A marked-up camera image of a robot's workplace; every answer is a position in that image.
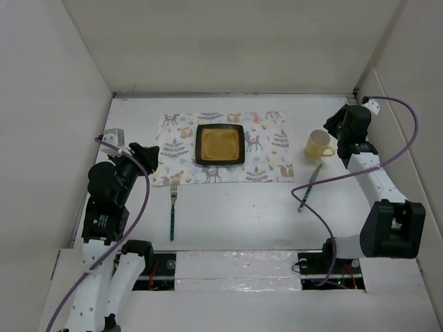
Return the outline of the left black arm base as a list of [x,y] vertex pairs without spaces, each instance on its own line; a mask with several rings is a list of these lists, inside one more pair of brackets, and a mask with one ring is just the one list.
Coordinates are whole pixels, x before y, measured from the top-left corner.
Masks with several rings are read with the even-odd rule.
[[173,291],[176,266],[176,252],[154,251],[152,267],[141,273],[133,291]]

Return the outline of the yellow ceramic mug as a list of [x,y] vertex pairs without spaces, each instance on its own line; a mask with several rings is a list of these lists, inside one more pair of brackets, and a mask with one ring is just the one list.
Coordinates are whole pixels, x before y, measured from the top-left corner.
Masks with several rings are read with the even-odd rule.
[[326,131],[314,130],[310,133],[305,145],[305,154],[311,158],[331,157],[336,154],[330,145],[331,138]]

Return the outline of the square black yellow plate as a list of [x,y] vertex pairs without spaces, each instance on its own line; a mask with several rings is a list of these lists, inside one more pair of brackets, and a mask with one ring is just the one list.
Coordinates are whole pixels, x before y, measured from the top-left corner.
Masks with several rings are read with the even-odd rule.
[[200,124],[196,131],[195,163],[202,166],[242,165],[244,128],[238,124]]

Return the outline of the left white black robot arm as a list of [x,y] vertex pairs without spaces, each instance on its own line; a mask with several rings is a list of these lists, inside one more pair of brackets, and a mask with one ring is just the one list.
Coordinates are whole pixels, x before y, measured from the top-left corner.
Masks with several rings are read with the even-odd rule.
[[138,177],[148,179],[156,171],[159,147],[133,142],[125,151],[104,138],[97,141],[108,148],[109,160],[88,173],[82,275],[64,297],[74,300],[63,331],[120,331],[120,316],[136,280],[154,267],[151,242],[128,239],[143,213],[127,225],[125,204]]

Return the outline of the animal print cloth placemat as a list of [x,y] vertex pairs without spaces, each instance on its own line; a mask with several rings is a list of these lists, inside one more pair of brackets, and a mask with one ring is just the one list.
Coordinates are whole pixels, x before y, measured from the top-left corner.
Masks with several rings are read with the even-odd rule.
[[[244,164],[197,164],[197,127],[206,124],[243,126]],[[152,182],[157,187],[293,180],[289,137],[281,111],[167,114],[159,120],[156,144],[160,147],[159,166]]]

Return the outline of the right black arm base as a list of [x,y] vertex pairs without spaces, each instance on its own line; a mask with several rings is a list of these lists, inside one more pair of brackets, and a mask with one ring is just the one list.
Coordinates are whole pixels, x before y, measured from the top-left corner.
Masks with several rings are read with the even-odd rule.
[[333,247],[328,239],[321,250],[302,251],[292,265],[293,272],[300,275],[304,291],[308,290],[365,290],[363,273],[358,259],[336,258],[329,277],[324,282],[332,265]]

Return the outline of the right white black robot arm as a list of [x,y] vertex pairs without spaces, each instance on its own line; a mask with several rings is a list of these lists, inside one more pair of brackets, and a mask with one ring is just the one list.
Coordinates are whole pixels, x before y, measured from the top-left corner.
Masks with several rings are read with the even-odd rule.
[[381,166],[378,151],[367,140],[372,116],[378,112],[374,100],[362,106],[346,104],[324,125],[337,139],[338,157],[355,175],[370,205],[359,234],[329,238],[323,244],[320,264],[330,273],[342,268],[345,259],[414,259],[419,252],[426,210],[395,187]]

